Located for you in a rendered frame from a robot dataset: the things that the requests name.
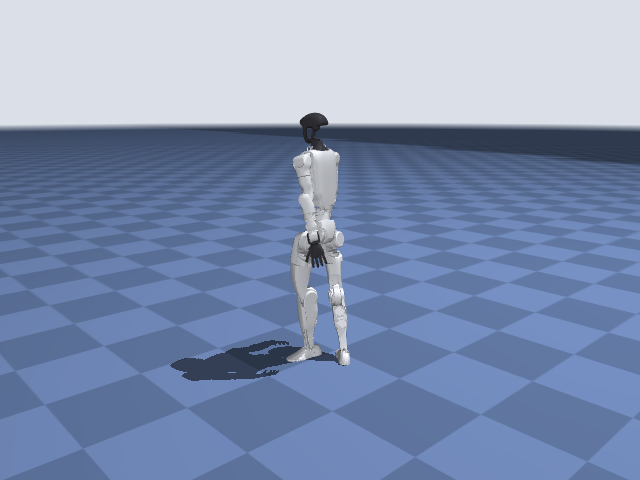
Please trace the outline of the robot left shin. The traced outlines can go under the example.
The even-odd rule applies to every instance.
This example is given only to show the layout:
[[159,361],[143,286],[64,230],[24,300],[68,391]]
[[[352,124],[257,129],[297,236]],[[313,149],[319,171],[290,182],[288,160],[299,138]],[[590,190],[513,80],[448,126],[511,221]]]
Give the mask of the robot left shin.
[[303,303],[300,302],[297,295],[298,317],[306,350],[314,348],[314,328],[317,324],[318,313],[317,299],[318,295],[313,290],[306,292]]

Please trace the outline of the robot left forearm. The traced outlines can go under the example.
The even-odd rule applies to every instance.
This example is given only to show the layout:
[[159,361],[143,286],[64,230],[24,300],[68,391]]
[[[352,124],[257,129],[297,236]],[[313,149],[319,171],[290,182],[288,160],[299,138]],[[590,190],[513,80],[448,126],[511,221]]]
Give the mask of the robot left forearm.
[[309,240],[310,242],[317,241],[317,224],[314,222],[316,220],[316,208],[314,207],[313,201],[308,194],[302,194],[299,197],[299,202],[302,206],[302,214],[304,216],[304,222],[306,222],[305,228],[308,232]]

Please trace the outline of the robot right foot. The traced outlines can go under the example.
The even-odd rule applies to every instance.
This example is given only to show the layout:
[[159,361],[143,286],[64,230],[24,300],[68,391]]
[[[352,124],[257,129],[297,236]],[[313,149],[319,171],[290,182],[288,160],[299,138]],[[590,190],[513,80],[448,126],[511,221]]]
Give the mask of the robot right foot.
[[[348,352],[348,350],[347,350]],[[349,352],[346,353],[345,349],[343,348],[343,353],[340,353],[340,349],[336,350],[335,355],[339,361],[339,364],[341,365],[349,365],[350,364],[350,355]]]

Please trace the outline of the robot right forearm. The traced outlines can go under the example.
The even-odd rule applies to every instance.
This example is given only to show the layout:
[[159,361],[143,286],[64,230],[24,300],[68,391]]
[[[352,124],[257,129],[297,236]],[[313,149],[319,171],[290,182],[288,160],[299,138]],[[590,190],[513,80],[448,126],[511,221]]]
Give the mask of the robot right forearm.
[[[335,201],[336,201],[336,196],[335,196]],[[327,212],[329,212],[329,214],[328,214],[329,215],[329,219],[331,218],[331,211],[333,210],[333,205],[335,205],[335,203],[332,204],[332,205],[325,206],[325,210]]]

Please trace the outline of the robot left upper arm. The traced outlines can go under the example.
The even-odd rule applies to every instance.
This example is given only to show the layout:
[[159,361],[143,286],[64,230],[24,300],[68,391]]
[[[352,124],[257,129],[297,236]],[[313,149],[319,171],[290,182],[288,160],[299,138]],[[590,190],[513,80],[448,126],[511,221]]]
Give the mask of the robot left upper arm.
[[[310,153],[305,153],[305,154],[296,156],[293,159],[293,167],[294,167],[294,169],[296,171],[299,185],[303,189],[303,193],[302,194],[308,194],[311,197],[312,201],[313,201],[314,200],[314,194],[313,194],[313,187],[312,187],[312,181],[311,181],[311,176],[310,176],[311,175],[310,174],[311,165],[312,165],[312,161],[311,161]],[[299,201],[299,198],[298,198],[298,201]],[[300,202],[299,202],[299,204],[300,204]]]

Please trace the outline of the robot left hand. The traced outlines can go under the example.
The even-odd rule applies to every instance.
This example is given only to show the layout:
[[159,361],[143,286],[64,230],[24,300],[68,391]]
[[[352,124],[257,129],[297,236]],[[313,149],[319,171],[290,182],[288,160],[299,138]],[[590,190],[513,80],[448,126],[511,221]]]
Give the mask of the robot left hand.
[[314,259],[316,261],[317,268],[319,268],[318,257],[319,257],[321,266],[323,266],[323,262],[322,262],[321,256],[323,257],[323,260],[324,260],[325,264],[327,264],[327,260],[326,260],[325,255],[324,255],[324,250],[319,245],[320,237],[319,237],[319,233],[318,232],[317,232],[317,235],[318,235],[318,240],[314,241],[314,242],[310,242],[309,235],[307,233],[308,244],[310,244],[310,247],[308,248],[309,252],[307,253],[307,256],[306,256],[306,262],[308,262],[309,256],[311,255],[312,267],[313,268],[314,268]]

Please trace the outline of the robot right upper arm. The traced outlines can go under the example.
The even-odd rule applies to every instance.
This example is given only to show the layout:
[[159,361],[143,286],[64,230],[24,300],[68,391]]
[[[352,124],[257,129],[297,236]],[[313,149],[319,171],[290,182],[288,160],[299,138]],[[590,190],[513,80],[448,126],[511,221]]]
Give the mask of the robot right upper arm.
[[[338,165],[339,165],[339,162],[340,162],[340,156],[339,156],[339,153],[337,153],[337,152],[334,152],[334,154],[335,154],[335,157],[336,157],[337,191],[338,191]],[[336,194],[337,194],[337,191],[336,191]]]

